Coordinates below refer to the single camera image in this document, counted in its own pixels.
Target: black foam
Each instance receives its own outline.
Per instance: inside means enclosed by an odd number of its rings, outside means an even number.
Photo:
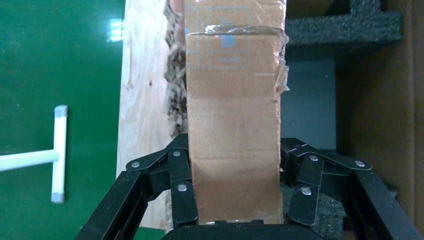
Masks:
[[[402,13],[379,0],[337,0],[325,16],[288,19],[288,62],[335,59],[344,65],[402,38]]]

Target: cardboard box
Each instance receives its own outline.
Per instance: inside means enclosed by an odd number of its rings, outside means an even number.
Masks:
[[[279,79],[279,53],[285,42],[269,29],[283,27],[285,2],[193,0],[184,14],[199,222],[280,223],[279,85],[285,79]],[[254,34],[230,35],[217,26],[257,27]],[[259,34],[260,28],[266,31]]]

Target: cardboard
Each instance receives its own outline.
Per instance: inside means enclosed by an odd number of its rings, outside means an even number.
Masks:
[[[279,53],[284,42],[278,34],[195,33],[217,25],[282,28],[285,4],[193,0],[185,2],[184,14],[189,149],[199,222],[280,223]]]
[[[390,0],[403,38],[338,71],[337,150],[366,159],[424,234],[424,36],[420,0]]]

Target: white pipe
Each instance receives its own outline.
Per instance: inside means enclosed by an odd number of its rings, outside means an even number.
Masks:
[[[58,151],[44,150],[0,156],[0,172],[40,164],[48,164],[59,158]]]
[[[53,162],[51,180],[51,201],[56,204],[65,202],[65,156],[67,136],[68,106],[60,105],[54,109],[54,145],[58,160]]]
[[[57,106],[54,109],[53,149],[0,156],[0,172],[53,163],[51,201],[55,204],[65,202],[67,120],[68,106]]]

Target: wood grain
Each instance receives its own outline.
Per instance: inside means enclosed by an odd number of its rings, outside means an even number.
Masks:
[[[165,0],[125,4],[116,176],[129,161],[159,151],[172,140],[164,78],[170,53],[164,6]],[[165,227],[167,194],[149,203],[142,227]]]

